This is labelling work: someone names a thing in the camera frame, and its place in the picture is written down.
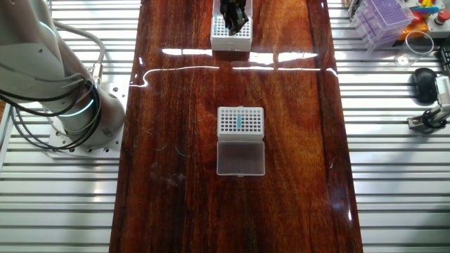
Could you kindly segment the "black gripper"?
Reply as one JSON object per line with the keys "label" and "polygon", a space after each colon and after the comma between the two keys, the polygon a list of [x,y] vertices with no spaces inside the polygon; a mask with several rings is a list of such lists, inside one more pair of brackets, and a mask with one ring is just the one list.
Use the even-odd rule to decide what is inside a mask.
{"label": "black gripper", "polygon": [[229,36],[239,33],[243,26],[249,21],[246,13],[246,0],[220,0],[220,13],[224,14],[225,26]]}

